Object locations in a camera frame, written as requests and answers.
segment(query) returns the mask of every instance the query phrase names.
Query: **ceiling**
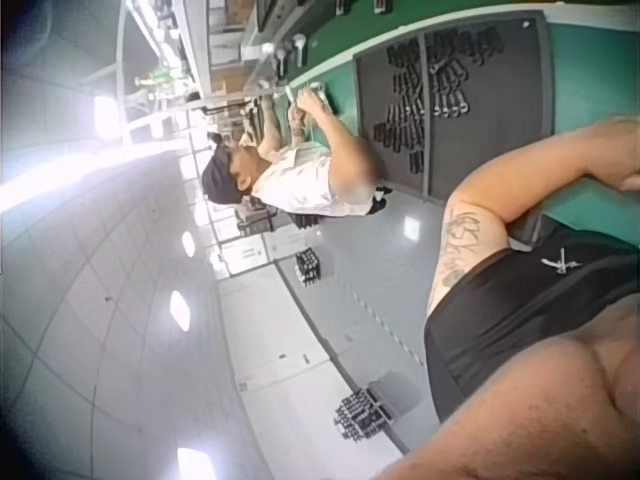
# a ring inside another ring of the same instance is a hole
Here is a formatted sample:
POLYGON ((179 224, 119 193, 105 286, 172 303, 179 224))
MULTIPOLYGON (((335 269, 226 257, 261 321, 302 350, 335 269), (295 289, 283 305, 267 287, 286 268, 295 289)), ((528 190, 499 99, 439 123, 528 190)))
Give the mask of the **ceiling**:
MULTIPOLYGON (((92 101, 113 81, 78 83, 113 62, 119 2, 39 3, 49 35, 2 75, 5 182, 103 146, 92 101)), ((128 79, 156 61, 135 28, 130 19, 128 79)), ((188 448, 208 455, 219 480, 271 478, 235 388, 210 236, 184 181, 178 156, 156 155, 3 213, 0 407, 14 462, 53 479, 169 480, 188 448), (173 292, 190 310, 187 331, 173 292)))

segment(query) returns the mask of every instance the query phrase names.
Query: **white wall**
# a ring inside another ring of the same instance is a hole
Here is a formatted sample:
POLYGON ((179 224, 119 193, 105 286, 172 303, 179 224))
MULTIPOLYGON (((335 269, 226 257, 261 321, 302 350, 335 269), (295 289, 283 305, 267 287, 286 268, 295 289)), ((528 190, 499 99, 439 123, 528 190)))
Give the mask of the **white wall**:
POLYGON ((356 444, 338 433, 351 390, 273 265, 221 282, 220 294, 236 384, 276 479, 367 479, 400 458, 384 434, 356 444))

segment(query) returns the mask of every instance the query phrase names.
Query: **skin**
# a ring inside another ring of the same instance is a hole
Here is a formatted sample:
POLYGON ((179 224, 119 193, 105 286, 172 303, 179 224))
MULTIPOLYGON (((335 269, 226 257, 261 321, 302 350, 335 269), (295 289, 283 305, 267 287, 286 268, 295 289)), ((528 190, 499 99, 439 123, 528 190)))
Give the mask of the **skin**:
MULTIPOLYGON (((451 196, 429 312, 508 248, 506 224, 583 175, 640 187, 637 118, 612 119, 498 157, 451 196)), ((499 369, 440 430, 381 478, 625 479, 640 462, 640 298, 539 342, 499 369)))
MULTIPOLYGON (((295 122, 292 124, 291 132, 293 144, 295 146, 304 142, 304 132, 300 128, 303 116, 299 110, 309 115, 327 138, 331 150, 329 181, 338 194, 349 192, 368 182, 372 177, 372 162, 361 140, 327 110, 318 95, 311 89, 301 90, 296 107, 296 110, 289 112, 289 118, 293 118, 295 122)), ((276 142, 271 142, 269 148, 263 148, 261 145, 258 148, 244 146, 232 150, 229 170, 241 192, 251 192, 253 185, 271 165, 269 157, 279 149, 279 143, 276 145, 276 142)))

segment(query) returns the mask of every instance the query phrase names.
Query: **green workbench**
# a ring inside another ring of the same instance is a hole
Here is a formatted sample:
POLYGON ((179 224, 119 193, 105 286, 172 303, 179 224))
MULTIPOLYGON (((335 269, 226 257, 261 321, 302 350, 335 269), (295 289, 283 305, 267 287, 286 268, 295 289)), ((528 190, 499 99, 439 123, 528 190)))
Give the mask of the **green workbench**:
MULTIPOLYGON (((549 30, 554 65, 555 132, 585 126, 614 113, 638 113, 638 33, 563 24, 550 24, 549 30)), ((331 53, 337 41, 327 43, 331 53)), ((319 42, 313 49, 316 60, 327 58, 321 46, 319 42)), ((312 81, 325 85, 337 115, 357 132, 352 62, 325 71, 312 81)), ((286 99, 277 105, 280 118, 286 119, 286 99)), ((311 135, 312 139, 326 144, 319 130, 312 129, 311 135)), ((620 194, 596 181, 582 179, 547 199, 543 211, 573 228, 604 232, 640 244, 638 195, 620 194)))

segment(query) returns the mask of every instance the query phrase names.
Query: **worker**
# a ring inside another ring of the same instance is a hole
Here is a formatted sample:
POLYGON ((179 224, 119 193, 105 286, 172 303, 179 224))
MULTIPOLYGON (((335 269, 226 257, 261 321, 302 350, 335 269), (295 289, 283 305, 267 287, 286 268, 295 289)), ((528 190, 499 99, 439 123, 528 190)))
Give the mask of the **worker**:
POLYGON ((425 331, 444 423, 381 478, 640 478, 637 245, 563 227, 524 253, 506 229, 583 175, 639 190, 639 125, 542 140, 452 194, 425 331))
POLYGON ((273 106, 263 100, 264 140, 258 147, 220 145, 203 175, 207 198, 222 205, 257 197, 289 213, 330 217, 363 216, 386 206, 390 189, 376 189, 374 165, 362 139, 355 137, 311 89, 300 92, 288 112, 291 145, 282 139, 273 106), (329 148, 306 142, 304 116, 324 132, 329 148))

